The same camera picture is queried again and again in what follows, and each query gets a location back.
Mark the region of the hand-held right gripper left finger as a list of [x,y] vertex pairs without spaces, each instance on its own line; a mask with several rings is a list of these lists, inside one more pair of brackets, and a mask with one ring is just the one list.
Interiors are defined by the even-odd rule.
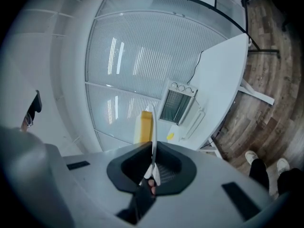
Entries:
[[152,142],[133,145],[134,149],[114,158],[107,166],[107,175],[119,190],[134,194],[152,163]]

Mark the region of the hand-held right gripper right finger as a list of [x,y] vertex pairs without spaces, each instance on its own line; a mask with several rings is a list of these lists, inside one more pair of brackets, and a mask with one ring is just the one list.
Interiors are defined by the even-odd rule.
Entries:
[[190,149],[157,142],[156,167],[161,183],[156,187],[157,196],[175,195],[184,191],[195,179],[197,167],[187,155]]

